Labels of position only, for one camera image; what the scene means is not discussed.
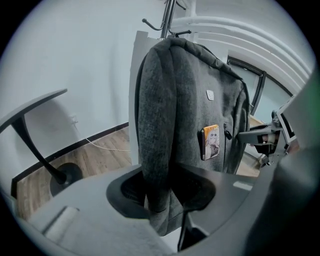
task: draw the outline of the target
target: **white cable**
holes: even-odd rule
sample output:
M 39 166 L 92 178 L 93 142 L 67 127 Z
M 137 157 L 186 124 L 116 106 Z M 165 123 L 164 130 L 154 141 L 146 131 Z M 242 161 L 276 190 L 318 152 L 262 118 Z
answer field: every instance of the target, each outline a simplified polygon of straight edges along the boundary
M 79 133 L 79 135 L 81 136 L 80 131 L 78 130 L 76 124 L 74 123 L 73 125 L 74 125 L 75 129 L 77 130 L 77 132 Z M 102 147 L 102 146 L 98 146 L 98 145 L 96 145 L 96 144 L 93 144 L 92 141 L 88 140 L 87 138 L 85 138 L 85 139 L 86 139 L 88 142 L 90 142 L 92 145 L 94 145 L 95 147 L 100 148 L 100 149 L 103 149 L 103 150 L 130 152 L 130 150 L 112 149 L 112 148 L 105 148 L 105 147 Z

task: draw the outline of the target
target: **window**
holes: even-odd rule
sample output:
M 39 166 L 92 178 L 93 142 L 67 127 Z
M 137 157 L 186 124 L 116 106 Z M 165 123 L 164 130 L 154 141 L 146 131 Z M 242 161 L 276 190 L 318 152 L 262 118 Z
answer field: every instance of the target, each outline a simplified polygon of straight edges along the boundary
M 267 72 L 251 64 L 230 56 L 227 64 L 246 83 L 251 115 L 264 123 L 271 122 L 272 111 L 278 110 L 292 96 L 292 93 Z

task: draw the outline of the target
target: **zipper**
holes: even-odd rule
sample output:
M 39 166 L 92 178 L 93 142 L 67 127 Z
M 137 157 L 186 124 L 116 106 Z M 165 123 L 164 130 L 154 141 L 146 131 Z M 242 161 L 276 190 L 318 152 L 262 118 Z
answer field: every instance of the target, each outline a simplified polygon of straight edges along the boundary
M 227 139 L 229 141 L 232 139 L 232 135 L 228 131 L 228 127 L 225 123 L 223 124 L 223 132 L 224 132 L 224 155 L 223 155 L 223 170 L 222 171 L 224 171 L 224 169 L 225 169 Z

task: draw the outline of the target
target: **baseboard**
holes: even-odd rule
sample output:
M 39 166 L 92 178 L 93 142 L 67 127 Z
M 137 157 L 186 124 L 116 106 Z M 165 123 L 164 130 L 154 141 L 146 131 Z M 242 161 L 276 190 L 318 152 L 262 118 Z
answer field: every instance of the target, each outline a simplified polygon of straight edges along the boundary
M 125 127 L 128 127 L 129 123 L 123 123 L 120 125 L 117 125 L 113 128 L 110 128 L 108 130 L 104 130 L 102 132 L 99 132 L 91 137 L 88 138 L 89 141 L 95 141 L 97 139 L 100 139 L 108 134 L 114 133 L 116 131 L 119 131 Z M 57 151 L 56 153 L 53 153 L 52 155 L 48 156 L 45 158 L 45 160 L 47 160 L 49 163 L 59 157 L 62 157 L 63 155 L 76 150 L 86 144 L 88 144 L 89 142 L 86 139 L 80 140 L 70 146 L 67 146 L 59 151 Z M 43 167 L 44 165 L 41 162 L 37 162 L 34 165 L 32 165 L 31 167 L 29 167 L 28 169 L 24 170 L 23 172 L 19 173 L 16 177 L 14 177 L 11 181 L 11 196 L 14 197 L 15 199 L 17 199 L 17 183 L 19 181 L 21 181 L 22 179 L 24 179 L 25 177 L 27 177 L 28 175 L 32 174 L 33 172 L 35 172 L 36 170 L 40 169 L 41 167 Z

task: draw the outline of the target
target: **black window frame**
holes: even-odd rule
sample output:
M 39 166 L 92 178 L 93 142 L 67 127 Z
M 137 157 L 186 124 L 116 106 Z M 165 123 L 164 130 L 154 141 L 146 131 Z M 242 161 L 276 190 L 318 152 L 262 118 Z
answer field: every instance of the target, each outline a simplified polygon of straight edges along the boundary
M 282 90 L 284 90 L 290 97 L 293 96 L 293 94 L 286 88 L 284 87 L 280 82 L 278 82 L 276 79 L 274 79 L 271 75 L 269 75 L 266 71 L 261 70 L 243 60 L 228 56 L 226 63 L 228 65 L 233 65 L 237 66 L 239 68 L 249 70 L 250 72 L 256 74 L 259 76 L 259 81 L 255 90 L 255 94 L 253 96 L 252 102 L 250 103 L 251 105 L 251 115 L 254 115 L 256 113 L 256 110 L 258 108 L 262 93 L 264 91 L 265 83 L 266 83 L 266 78 L 270 79 L 273 81 L 275 84 L 277 84 Z

